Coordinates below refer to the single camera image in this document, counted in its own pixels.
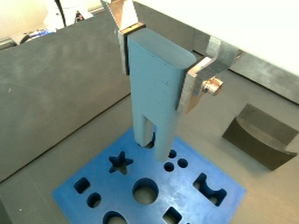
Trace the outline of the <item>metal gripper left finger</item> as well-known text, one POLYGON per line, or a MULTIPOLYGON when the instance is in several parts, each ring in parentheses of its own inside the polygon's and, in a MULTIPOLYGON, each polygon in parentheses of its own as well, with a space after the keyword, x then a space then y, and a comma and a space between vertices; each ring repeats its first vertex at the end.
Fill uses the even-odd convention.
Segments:
POLYGON ((100 0, 100 2, 113 19, 123 73, 129 75, 127 36, 145 28, 145 24, 137 19, 133 0, 100 0))

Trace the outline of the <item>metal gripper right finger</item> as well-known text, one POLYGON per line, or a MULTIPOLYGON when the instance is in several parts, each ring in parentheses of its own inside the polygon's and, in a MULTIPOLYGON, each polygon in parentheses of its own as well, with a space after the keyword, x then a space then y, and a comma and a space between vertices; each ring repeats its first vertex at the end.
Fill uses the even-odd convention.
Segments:
POLYGON ((223 40, 211 37, 207 46, 208 57, 201 57, 191 66, 181 86, 181 95, 176 110, 187 114, 197 105, 204 94, 216 95, 223 81, 216 75, 235 63, 241 51, 223 40))

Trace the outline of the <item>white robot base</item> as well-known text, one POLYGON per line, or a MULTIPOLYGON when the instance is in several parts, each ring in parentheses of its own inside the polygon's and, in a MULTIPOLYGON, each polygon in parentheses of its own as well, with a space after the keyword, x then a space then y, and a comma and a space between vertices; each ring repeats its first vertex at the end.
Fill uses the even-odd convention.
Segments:
POLYGON ((45 0, 45 6, 47 16, 43 23, 51 31, 93 17, 88 11, 87 0, 45 0))

